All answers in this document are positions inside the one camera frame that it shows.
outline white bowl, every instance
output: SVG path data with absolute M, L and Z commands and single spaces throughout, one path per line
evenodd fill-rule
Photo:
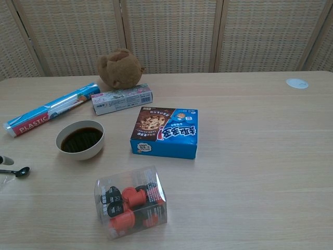
M 77 153 L 69 153 L 61 150 L 61 143 L 63 140 L 69 136 L 72 132 L 78 130 L 78 129 L 83 129 L 83 128 L 95 128 L 98 129 L 99 131 L 102 132 L 102 137 L 100 140 L 94 144 L 92 147 L 80 151 Z M 104 146 L 104 127 L 102 124 L 100 124 L 97 121 L 91 121 L 91 120 L 84 120 L 84 121 L 77 121 L 74 122 L 67 127 L 63 128 L 59 134 L 57 135 L 56 138 L 56 146 L 59 149 L 60 153 L 68 158 L 71 158 L 73 160 L 87 160 L 92 157 L 94 157 Z

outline white round sticker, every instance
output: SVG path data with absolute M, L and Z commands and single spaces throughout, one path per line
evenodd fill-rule
M 290 78 L 287 79 L 287 84 L 293 88 L 296 89 L 306 89 L 309 87 L 308 82 L 304 81 L 303 79 L 298 79 L 298 78 Z

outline black spoon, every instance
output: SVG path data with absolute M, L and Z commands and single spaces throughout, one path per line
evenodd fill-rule
M 16 177 L 22 177 L 26 176 L 29 173 L 30 168 L 24 167 L 20 169 L 19 171 L 13 171 L 13 170 L 0 170 L 0 173 L 13 173 Z

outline plastic wrap roll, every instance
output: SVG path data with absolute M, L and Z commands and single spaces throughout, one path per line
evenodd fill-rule
M 100 93 L 96 83 L 75 90 L 22 116 L 4 123 L 4 129 L 13 137 L 17 137 L 60 114 L 71 110 L 89 100 L 91 95 Z

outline spoon handle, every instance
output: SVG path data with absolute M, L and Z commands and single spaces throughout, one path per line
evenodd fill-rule
M 13 174 L 15 174 L 15 171 L 12 171 L 12 170 L 1 170 L 0 169 L 0 173 L 13 173 Z

